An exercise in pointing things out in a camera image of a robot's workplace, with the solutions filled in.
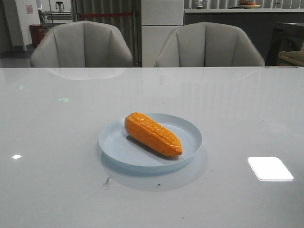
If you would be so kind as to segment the orange toy corn cob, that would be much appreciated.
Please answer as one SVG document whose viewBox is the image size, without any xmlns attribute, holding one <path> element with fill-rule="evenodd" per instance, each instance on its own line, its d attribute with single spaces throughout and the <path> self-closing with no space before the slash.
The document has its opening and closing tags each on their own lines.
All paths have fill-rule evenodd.
<svg viewBox="0 0 304 228">
<path fill-rule="evenodd" d="M 131 137 L 164 156 L 175 157 L 183 153 L 178 137 L 145 114 L 128 115 L 124 127 Z"/>
</svg>

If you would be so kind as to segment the white cabinet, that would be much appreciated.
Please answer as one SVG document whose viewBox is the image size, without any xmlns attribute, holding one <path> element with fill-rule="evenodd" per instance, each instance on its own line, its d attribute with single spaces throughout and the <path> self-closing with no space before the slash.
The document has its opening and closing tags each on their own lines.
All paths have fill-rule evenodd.
<svg viewBox="0 0 304 228">
<path fill-rule="evenodd" d="M 142 67 L 153 67 L 169 33 L 183 25 L 184 1 L 142 0 Z"/>
</svg>

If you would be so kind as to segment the fruit bowl on counter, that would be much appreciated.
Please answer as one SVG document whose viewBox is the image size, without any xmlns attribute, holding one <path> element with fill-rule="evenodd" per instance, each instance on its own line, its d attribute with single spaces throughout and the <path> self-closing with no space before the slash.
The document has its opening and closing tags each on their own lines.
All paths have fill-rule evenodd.
<svg viewBox="0 0 304 228">
<path fill-rule="evenodd" d="M 244 9 L 256 9 L 259 8 L 261 5 L 258 5 L 256 2 L 252 2 L 249 0 L 240 0 L 239 6 Z"/>
</svg>

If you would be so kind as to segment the grey counter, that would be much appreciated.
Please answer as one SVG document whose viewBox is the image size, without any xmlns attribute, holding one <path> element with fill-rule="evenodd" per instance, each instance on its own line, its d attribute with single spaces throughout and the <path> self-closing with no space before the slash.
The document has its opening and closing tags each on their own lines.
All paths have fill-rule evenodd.
<svg viewBox="0 0 304 228">
<path fill-rule="evenodd" d="M 264 61 L 277 23 L 303 23 L 303 9 L 186 9 L 184 24 L 214 22 L 243 29 Z"/>
</svg>

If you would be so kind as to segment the red trash bin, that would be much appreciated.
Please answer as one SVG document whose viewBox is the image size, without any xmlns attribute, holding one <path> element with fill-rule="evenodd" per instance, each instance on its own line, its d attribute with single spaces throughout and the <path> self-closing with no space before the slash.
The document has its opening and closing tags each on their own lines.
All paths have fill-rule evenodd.
<svg viewBox="0 0 304 228">
<path fill-rule="evenodd" d="M 37 47 L 45 36 L 42 25 L 32 24 L 29 26 L 33 47 Z"/>
</svg>

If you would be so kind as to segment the light blue plastic plate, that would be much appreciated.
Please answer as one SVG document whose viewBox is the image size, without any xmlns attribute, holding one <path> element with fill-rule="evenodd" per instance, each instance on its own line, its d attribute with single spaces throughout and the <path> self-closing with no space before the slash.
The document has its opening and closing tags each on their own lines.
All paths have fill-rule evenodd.
<svg viewBox="0 0 304 228">
<path fill-rule="evenodd" d="M 135 140 L 126 132 L 122 117 L 110 123 L 99 134 L 99 145 L 106 157 L 123 169 L 140 173 L 169 172 L 191 162 L 202 146 L 200 130 L 191 122 L 174 115 L 147 115 L 178 137 L 182 155 L 166 157 Z"/>
</svg>

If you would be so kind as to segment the beige cushion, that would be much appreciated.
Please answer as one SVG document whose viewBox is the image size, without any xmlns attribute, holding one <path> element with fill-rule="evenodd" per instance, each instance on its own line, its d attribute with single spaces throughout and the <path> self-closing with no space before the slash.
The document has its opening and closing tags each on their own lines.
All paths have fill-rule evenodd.
<svg viewBox="0 0 304 228">
<path fill-rule="evenodd" d="M 304 51 L 303 50 L 289 51 L 289 52 L 281 51 L 278 53 L 278 57 L 295 66 L 300 66 L 300 67 L 304 66 Z"/>
</svg>

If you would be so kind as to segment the red barrier belt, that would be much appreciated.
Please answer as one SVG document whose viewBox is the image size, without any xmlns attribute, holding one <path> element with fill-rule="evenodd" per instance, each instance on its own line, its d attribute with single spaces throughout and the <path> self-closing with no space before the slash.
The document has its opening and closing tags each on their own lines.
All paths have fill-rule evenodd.
<svg viewBox="0 0 304 228">
<path fill-rule="evenodd" d="M 79 14 L 81 18 L 107 18 L 107 17 L 124 17 L 132 16 L 133 12 L 123 12 L 123 13 L 104 13 L 104 14 Z"/>
</svg>

